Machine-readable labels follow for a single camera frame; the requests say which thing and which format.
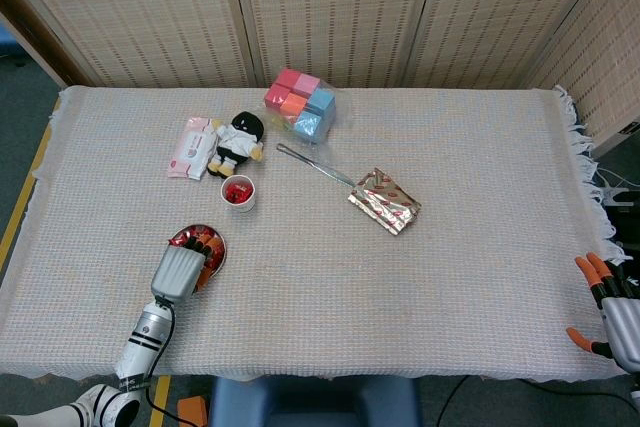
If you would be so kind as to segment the right robot hand silver orange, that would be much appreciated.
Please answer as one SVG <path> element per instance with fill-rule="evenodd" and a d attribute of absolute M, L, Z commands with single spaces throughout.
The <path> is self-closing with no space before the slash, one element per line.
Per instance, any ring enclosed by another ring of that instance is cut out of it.
<path fill-rule="evenodd" d="M 575 263 L 596 302 L 607 340 L 589 340 L 577 329 L 567 327 L 569 339 L 586 352 L 612 359 L 625 372 L 638 374 L 639 299 L 623 290 L 609 264 L 594 252 L 576 257 Z"/>

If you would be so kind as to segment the left robot hand silver orange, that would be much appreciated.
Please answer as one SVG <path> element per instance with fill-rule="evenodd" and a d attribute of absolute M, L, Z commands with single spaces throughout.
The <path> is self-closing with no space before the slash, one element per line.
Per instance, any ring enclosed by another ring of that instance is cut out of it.
<path fill-rule="evenodd" d="M 151 282 L 155 297 L 171 303 L 203 290 L 226 260 L 226 242 L 212 227 L 188 226 L 168 241 Z"/>

